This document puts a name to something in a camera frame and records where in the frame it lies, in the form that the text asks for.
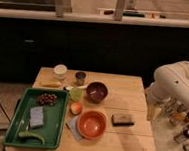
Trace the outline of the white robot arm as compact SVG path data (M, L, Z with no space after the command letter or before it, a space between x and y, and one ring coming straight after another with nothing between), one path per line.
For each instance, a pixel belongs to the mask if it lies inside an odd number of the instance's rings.
M145 90L148 114L152 120L155 108L179 100L189 110L189 61L159 66L153 73L154 81Z

